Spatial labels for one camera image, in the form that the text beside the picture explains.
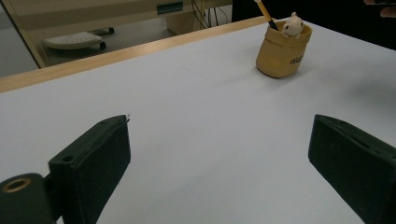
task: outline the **tan cup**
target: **tan cup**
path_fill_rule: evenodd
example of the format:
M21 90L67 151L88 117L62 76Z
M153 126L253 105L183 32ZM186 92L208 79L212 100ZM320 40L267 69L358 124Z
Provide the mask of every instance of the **tan cup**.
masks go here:
M277 21L281 31L285 21ZM285 37L281 32L268 26L262 47L256 59L256 67L269 77L287 77L294 74L304 57L306 44L312 34L312 28L304 25L300 37Z

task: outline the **black cloth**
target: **black cloth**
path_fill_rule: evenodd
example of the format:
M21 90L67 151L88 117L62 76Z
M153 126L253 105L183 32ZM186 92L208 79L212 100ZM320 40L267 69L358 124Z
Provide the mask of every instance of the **black cloth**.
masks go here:
M381 6L366 6L362 0L262 0L273 18L289 17L292 12L303 21L350 35L379 46L396 49L396 19L381 18ZM233 21L261 16L253 0L233 0Z

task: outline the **cable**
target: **cable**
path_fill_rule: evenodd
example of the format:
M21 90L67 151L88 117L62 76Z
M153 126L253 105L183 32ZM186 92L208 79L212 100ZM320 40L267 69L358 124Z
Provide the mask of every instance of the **cable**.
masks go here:
M221 9L221 7L218 7L218 9L224 14L226 22L229 23L227 14Z
M215 11L216 25L219 26L218 14L216 13L216 8L214 7L213 10Z
M196 14L196 11L195 11L195 9L194 9L194 5L195 5L195 7L196 7L197 10L198 10L198 12L199 12L199 14L200 14L200 16L201 16L201 19L203 19L203 21L205 22L206 27L209 27L209 25L207 24L207 22L206 22L206 20L205 20L204 15L202 14L201 10L198 8L197 4L195 3L195 0L191 0L192 11L194 12L195 18L198 20L199 23L201 23L201 25L202 25L202 26L204 27L204 29L205 29L205 26L202 24L201 20L198 18L197 14Z
M212 16L210 15L210 9L207 10L207 23L209 23L209 27L212 27Z

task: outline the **white table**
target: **white table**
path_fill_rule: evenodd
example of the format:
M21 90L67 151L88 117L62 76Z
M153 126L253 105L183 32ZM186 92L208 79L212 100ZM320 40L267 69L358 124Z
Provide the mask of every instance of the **white table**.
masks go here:
M132 163L98 223L362 223L309 163L315 114L396 146L396 52L313 27L297 74L254 26L0 94L0 180L129 114Z

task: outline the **small figurine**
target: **small figurine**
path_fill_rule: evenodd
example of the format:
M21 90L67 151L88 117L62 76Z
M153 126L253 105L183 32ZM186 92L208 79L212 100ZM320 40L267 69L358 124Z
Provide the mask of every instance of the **small figurine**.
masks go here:
M300 37L300 32L303 30L304 22L297 16L296 12L291 13L290 19L288 19L283 25L282 34L285 37L295 35L295 38Z

